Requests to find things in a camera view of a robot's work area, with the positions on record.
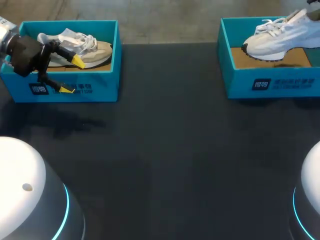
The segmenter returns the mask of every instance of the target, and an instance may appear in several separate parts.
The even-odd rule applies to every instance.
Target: shoe sole
[[[248,54],[247,52],[247,47],[248,47],[248,43],[246,44],[243,44],[242,47],[241,47],[241,50],[250,58],[252,59],[255,59],[255,60],[259,60],[259,61],[265,61],[265,62],[269,62],[269,63],[273,63],[273,62],[280,62],[282,61],[284,58],[285,58],[285,55],[287,54],[287,52],[289,52],[290,50],[292,49],[300,49],[300,48],[303,48],[303,49],[318,49],[320,47],[293,47],[291,49],[289,49],[288,51],[285,51],[285,52],[279,52],[279,53],[275,53],[275,54],[270,54],[270,55],[265,55],[265,56],[262,56],[262,57],[268,57],[268,58],[272,58],[272,57],[275,57],[276,59],[272,59],[272,60],[269,60],[269,59],[260,59],[259,57],[257,56],[254,56],[254,55],[250,55]]]
[[[92,69],[95,68],[99,65],[102,65],[103,63],[107,62],[110,58],[112,57],[112,55],[105,57],[99,61],[94,61],[94,62],[85,62],[85,67],[84,69]],[[72,64],[71,62],[68,62],[66,59],[55,59],[54,61],[50,61],[49,63],[49,67],[52,68],[58,68],[58,67],[75,67],[74,64]]]

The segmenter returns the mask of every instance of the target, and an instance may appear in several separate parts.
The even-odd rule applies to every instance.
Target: shoelace
[[[275,21],[272,21],[270,19],[264,19],[262,21],[266,22],[266,23],[264,23],[262,25],[258,25],[255,28],[254,35],[262,34],[262,33],[269,33],[272,36],[275,36],[276,34],[273,31],[274,30],[281,30],[282,27],[287,23],[287,22],[285,22],[285,20],[286,19],[284,17],[278,18]]]
[[[82,41],[83,43],[75,45],[75,47],[81,47],[82,50],[79,54],[83,53],[85,50],[95,50],[98,47],[97,39],[92,35],[85,35],[81,32],[78,32],[77,35],[79,36],[78,40]]]

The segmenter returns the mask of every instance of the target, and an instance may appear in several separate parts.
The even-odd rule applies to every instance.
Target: teal shoe box
[[[256,26],[265,23],[262,20],[278,18],[221,19],[217,54],[229,99],[320,97],[320,49],[304,49],[309,67],[280,64],[278,67],[236,68],[232,49],[240,48],[255,33]]]
[[[74,32],[94,36],[98,41],[113,44],[110,70],[97,71],[52,71],[48,75],[53,80],[66,83],[75,88],[74,93],[59,93],[46,86],[45,94],[34,94],[31,90],[37,83],[37,74],[21,77],[13,69],[3,64],[1,78],[16,103],[82,103],[116,102],[121,70],[122,46],[118,21],[26,21],[20,26],[22,36],[37,39],[39,33],[58,35],[66,28]]]

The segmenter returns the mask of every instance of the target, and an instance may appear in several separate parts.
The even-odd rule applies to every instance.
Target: white sneaker
[[[320,47],[320,21],[311,20],[306,9],[295,11],[287,18],[265,21],[241,47],[250,57],[279,61],[291,49]]]
[[[60,46],[75,52],[85,63],[85,69],[93,68],[106,62],[112,55],[112,45],[108,42],[97,41],[92,35],[85,35],[66,28],[59,35],[46,35],[40,33],[37,40],[46,44],[52,40],[60,42]],[[73,66],[62,56],[51,54],[49,67]]]

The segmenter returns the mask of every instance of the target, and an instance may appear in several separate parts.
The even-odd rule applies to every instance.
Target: beige sneaker
[[[94,68],[106,62],[112,55],[112,45],[105,41],[97,41],[92,35],[85,35],[80,32],[74,32],[66,28],[59,35],[46,35],[40,33],[37,40],[46,44],[52,40],[60,42],[60,46],[75,52],[84,62],[84,69]],[[56,53],[51,54],[49,67],[72,66],[62,56]]]

